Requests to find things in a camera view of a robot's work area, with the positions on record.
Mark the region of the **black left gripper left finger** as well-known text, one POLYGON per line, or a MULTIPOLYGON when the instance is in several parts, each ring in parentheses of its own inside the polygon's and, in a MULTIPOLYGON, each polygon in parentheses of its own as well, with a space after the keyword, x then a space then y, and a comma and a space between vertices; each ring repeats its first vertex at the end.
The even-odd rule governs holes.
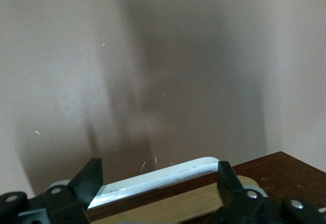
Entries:
POLYGON ((23 191, 0 195, 0 224, 90 224, 87 208, 102 184, 102 160, 92 158, 68 184, 34 198, 23 191))

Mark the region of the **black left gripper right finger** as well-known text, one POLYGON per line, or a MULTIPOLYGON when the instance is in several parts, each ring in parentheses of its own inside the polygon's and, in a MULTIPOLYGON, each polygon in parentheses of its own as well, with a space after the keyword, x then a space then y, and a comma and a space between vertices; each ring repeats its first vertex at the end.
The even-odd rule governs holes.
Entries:
POLYGON ((279 205, 253 188, 245 189, 227 161, 218 163, 218 174, 223 206, 203 224, 326 224, 308 201, 285 198, 279 205))

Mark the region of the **wooden drawer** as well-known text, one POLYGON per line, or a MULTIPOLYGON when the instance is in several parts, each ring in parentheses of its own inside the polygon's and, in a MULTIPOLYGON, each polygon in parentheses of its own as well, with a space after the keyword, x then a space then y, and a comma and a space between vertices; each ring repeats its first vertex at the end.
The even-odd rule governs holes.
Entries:
MULTIPOLYGON (((284 152, 270 154, 237 166, 243 182, 258 184, 280 204, 295 197, 326 208, 326 173, 284 152)), ((117 221, 201 224, 218 207, 217 173, 152 190, 87 210, 92 224, 117 221)))

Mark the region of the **white metal drawer handle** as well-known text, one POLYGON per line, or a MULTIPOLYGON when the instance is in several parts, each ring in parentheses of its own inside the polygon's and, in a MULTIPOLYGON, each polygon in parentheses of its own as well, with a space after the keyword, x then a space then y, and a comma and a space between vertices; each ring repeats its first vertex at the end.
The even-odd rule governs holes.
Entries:
POLYGON ((219 161, 214 157, 202 157, 104 185, 88 208, 92 209, 154 189, 218 172, 219 161))

